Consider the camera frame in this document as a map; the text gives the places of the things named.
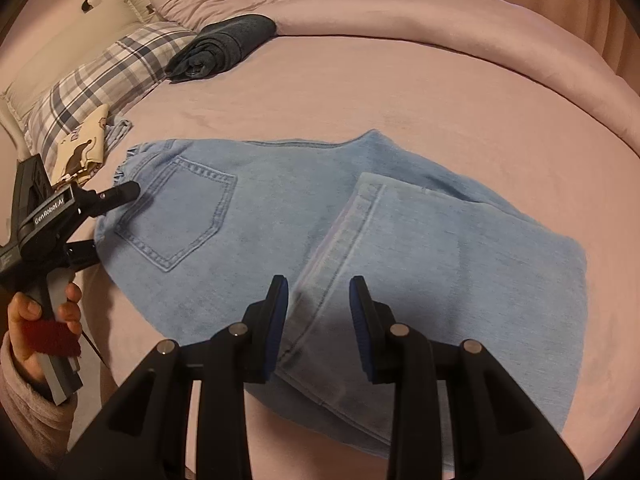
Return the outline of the pink sleeve left forearm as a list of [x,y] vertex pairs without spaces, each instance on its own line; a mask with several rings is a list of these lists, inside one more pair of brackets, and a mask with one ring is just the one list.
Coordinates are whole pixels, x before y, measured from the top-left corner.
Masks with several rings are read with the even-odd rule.
[[67,453],[78,399],[73,394],[55,405],[18,374],[11,341],[5,333],[1,346],[1,405],[18,435],[50,470],[60,466]]

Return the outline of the left hand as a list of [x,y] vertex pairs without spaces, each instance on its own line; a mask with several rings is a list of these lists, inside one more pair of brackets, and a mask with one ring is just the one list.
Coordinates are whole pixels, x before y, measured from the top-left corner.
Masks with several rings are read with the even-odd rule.
[[65,296],[58,306],[59,321],[43,320],[40,304],[22,292],[17,292],[9,303],[9,338],[15,367],[26,382],[38,389],[49,389],[38,353],[63,358],[77,358],[81,354],[80,288],[68,284]]

